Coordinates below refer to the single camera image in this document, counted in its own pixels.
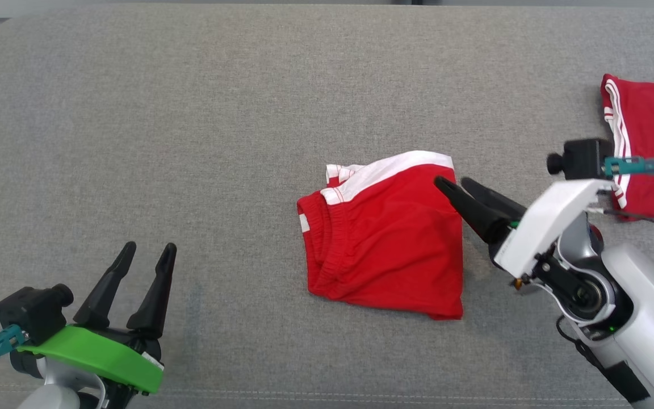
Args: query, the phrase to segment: black cable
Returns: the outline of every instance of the black cable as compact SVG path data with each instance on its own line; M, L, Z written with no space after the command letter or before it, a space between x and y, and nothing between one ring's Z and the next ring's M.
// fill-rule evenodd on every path
M560 315L559 318L556 319L556 331L559 332L559 335L561 335L561 337L563 337L563 339L566 339L567 341L570 341L572 344L576 343L578 340L574 339L573 337L568 336L567 333L564 332L563 329L561 328L560 324L561 324L561 321L563 321L563 320L564 320L564 315Z
M603 213L605 213L605 215L616 215L616 216L622 216L622 217L626 217L626 218L635 218L635 219L645 220L645 221L649 221L651 223L654 223L654 218L649 218L647 216L638 215L636 213L621 212L620 210L615 210L615 209L604 209Z

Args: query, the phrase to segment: red fabric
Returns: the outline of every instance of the red fabric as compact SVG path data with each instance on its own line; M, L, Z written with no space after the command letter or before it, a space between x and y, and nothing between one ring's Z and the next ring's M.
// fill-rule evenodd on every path
M613 121L616 124L615 155L654 157L654 83L620 80L606 74L602 80L602 101L605 120L610 127ZM616 192L616 207L654 217L654 176L623 174L615 181L621 188L623 182L626 184L625 189Z
M358 172L370 171L367 166ZM439 174L455 179L446 166L418 165L347 202L325 201L325 191L348 183L337 178L328 180L327 189L299 199L298 213L309 224L303 233L309 292L361 306L423 312L433 319L460 319L462 220L433 186Z

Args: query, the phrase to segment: gray fabric surface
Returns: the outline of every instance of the gray fabric surface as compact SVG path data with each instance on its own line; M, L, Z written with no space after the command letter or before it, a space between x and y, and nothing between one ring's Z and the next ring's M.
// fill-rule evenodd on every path
M161 393L135 407L621 407L466 228L465 317L308 294L296 200L325 163L452 155L530 203L563 140L609 135L605 72L654 81L654 10L122 5L0 26L0 299L128 239L111 321L179 246ZM599 219L654 260L654 226ZM37 380L0 361L0 407Z

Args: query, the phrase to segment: green plastic part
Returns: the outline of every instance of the green plastic part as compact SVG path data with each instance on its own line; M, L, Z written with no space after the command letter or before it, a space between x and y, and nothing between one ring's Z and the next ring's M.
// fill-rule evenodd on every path
M68 325L39 347L24 345L19 352L52 357L103 378L154 394L163 381L163 370L132 349L88 329Z

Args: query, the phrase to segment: folded garment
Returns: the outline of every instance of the folded garment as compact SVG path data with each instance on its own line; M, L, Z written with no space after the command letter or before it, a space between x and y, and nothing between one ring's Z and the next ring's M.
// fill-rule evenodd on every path
M612 128L615 156L654 157L654 84L606 74L602 80L605 121ZM620 174L615 206L654 217L654 176Z
M307 288L330 300L463 314L461 216L433 186L449 156L411 151L371 165L327 166L327 188L299 199Z

